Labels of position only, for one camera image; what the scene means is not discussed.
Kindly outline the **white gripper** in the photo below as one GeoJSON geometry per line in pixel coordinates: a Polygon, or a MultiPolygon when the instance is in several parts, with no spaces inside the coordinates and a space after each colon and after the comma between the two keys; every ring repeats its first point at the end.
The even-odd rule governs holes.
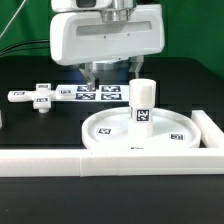
{"type": "Polygon", "coordinates": [[[99,88],[90,62],[130,58],[136,78],[142,55],[165,45],[162,7],[133,0],[51,0],[56,13],[50,23],[50,52],[60,65],[85,64],[89,91],[99,88]]]}

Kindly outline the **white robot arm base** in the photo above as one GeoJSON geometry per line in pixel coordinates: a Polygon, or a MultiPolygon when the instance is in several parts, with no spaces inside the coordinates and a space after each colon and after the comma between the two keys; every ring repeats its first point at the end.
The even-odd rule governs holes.
{"type": "Polygon", "coordinates": [[[128,60],[95,61],[91,63],[90,69],[93,71],[109,71],[109,70],[127,68],[128,66],[129,66],[128,60]]]}

